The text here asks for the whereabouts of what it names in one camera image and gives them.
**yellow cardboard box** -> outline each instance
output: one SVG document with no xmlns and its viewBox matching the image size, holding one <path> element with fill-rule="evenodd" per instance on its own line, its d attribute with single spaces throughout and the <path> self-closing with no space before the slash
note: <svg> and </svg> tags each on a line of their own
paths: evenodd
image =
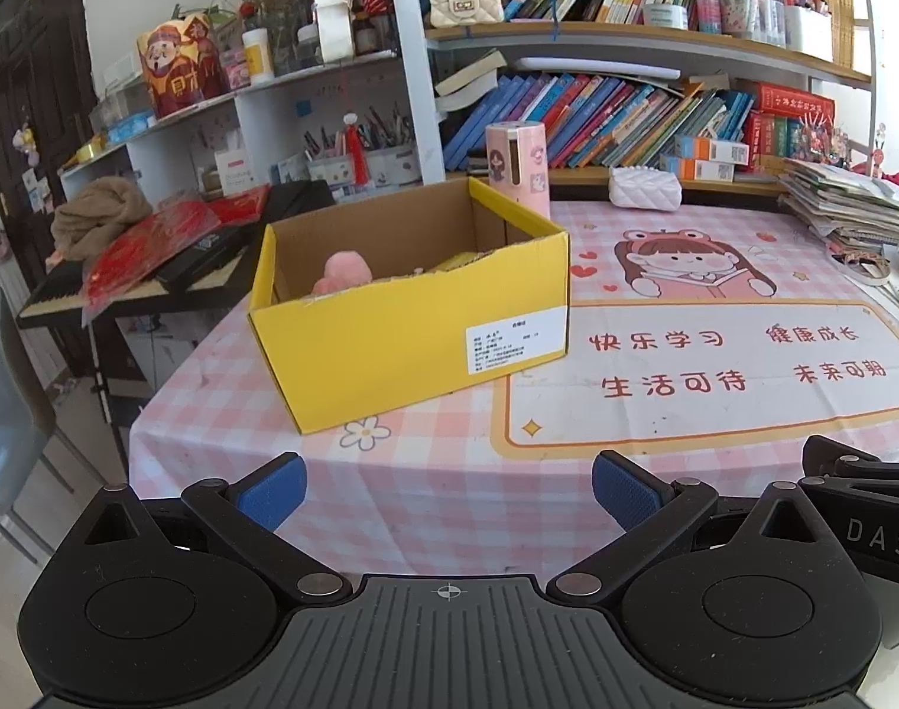
<svg viewBox="0 0 899 709">
<path fill-rule="evenodd" d="M 337 251 L 375 281 L 312 297 Z M 564 356 L 569 256 L 564 229 L 474 178 L 413 188 L 269 226 L 249 322 L 315 432 Z"/>
</svg>

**metal screw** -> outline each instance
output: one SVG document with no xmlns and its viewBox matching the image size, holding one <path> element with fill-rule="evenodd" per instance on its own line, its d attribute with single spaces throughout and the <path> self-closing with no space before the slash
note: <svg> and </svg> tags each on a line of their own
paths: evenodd
<svg viewBox="0 0 899 709">
<path fill-rule="evenodd" d="M 572 597 L 586 597 L 601 590 L 601 580 L 589 573 L 565 573 L 557 580 L 557 587 Z"/>
<path fill-rule="evenodd" d="M 312 597 L 326 597 L 340 591 L 344 582 L 330 573 L 310 573 L 298 581 L 298 591 Z"/>
</svg>

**gray chair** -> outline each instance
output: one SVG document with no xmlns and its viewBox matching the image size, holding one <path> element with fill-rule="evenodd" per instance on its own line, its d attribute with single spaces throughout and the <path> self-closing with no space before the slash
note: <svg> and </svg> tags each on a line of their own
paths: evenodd
<svg viewBox="0 0 899 709">
<path fill-rule="evenodd" d="M 79 459 L 91 476 L 102 485 L 107 484 L 91 461 L 59 429 L 55 409 L 25 353 L 22 338 L 0 288 L 0 516 L 8 515 L 49 555 L 54 551 L 52 547 L 16 513 L 14 504 L 37 461 L 41 461 L 68 492 L 74 492 L 44 454 L 52 435 Z M 1 523 L 0 533 L 30 561 L 38 564 L 32 553 Z"/>
</svg>

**pink plush toy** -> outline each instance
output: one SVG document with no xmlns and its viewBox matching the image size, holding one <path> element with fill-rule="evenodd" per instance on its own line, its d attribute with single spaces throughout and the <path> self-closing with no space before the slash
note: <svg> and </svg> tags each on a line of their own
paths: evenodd
<svg viewBox="0 0 899 709">
<path fill-rule="evenodd" d="M 371 267 L 367 266 L 361 253 L 339 251 L 324 265 L 324 277 L 315 282 L 311 295 L 327 295 L 339 290 L 356 288 L 374 281 Z"/>
</svg>

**pink box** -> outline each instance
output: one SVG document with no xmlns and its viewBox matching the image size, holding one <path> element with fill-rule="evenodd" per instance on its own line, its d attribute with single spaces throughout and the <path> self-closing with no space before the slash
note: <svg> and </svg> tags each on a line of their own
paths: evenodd
<svg viewBox="0 0 899 709">
<path fill-rule="evenodd" d="M 545 126 L 541 122 L 494 122 L 485 127 L 485 148 L 489 184 L 550 218 Z"/>
</svg>

